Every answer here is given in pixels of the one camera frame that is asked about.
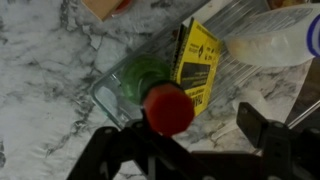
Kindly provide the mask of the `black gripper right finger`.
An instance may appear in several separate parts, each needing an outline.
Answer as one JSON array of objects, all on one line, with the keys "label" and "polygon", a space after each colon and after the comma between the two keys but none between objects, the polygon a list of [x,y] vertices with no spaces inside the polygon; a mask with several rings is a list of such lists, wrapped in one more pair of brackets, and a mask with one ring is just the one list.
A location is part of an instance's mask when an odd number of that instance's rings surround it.
[{"label": "black gripper right finger", "polygon": [[236,124],[261,151],[260,180],[320,180],[318,128],[295,132],[266,119],[248,102],[239,104]]}]

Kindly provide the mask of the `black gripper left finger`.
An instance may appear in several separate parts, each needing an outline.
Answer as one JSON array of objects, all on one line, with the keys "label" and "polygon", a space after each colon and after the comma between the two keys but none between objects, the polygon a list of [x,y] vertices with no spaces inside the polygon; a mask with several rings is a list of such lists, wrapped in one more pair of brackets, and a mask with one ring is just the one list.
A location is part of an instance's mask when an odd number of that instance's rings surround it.
[{"label": "black gripper left finger", "polygon": [[126,124],[97,129],[66,180],[112,180],[132,161],[148,180],[214,180],[214,173],[173,139],[193,119],[191,113],[151,113]]}]

